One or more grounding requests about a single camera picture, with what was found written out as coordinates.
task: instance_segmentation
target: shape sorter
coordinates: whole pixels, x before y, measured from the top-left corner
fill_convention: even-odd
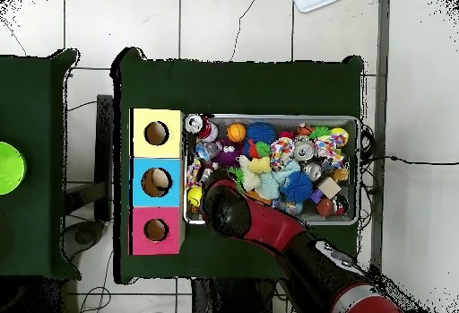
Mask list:
[[[129,254],[178,254],[185,238],[183,114],[130,109]]]

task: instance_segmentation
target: yellow box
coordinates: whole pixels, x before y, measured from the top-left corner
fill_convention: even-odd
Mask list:
[[[145,128],[155,122],[167,128],[167,140],[161,145],[150,144],[145,137]],[[181,159],[182,123],[183,114],[179,110],[134,109],[134,157]]]

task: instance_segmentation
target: yellow ball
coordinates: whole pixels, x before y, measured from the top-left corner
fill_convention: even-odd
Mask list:
[[[246,137],[246,127],[241,123],[233,123],[226,129],[226,135],[233,143],[239,143]]]

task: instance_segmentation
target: purple toy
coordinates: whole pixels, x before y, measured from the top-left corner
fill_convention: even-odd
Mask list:
[[[313,201],[314,204],[318,204],[323,195],[324,194],[320,189],[316,189],[314,190],[314,192],[312,192],[310,199]]]
[[[218,162],[223,168],[238,167],[237,158],[242,154],[241,145],[227,138],[219,139],[215,143],[220,146],[221,150],[212,161]]]

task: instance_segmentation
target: green tabletop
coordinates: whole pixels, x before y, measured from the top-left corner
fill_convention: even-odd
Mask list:
[[[203,225],[187,225],[186,239],[174,256],[129,256],[128,161],[130,108],[179,109],[188,113],[360,115],[359,57],[342,63],[206,63],[187,60],[150,61],[140,49],[126,48],[114,61],[115,172],[120,173],[115,198],[115,277],[256,277],[281,278],[281,268],[264,249],[225,239]],[[356,254],[357,224],[315,227],[319,236]]]
[[[23,182],[0,196],[0,275],[76,279],[61,252],[65,74],[75,50],[48,58],[0,56],[0,141],[24,156]]]

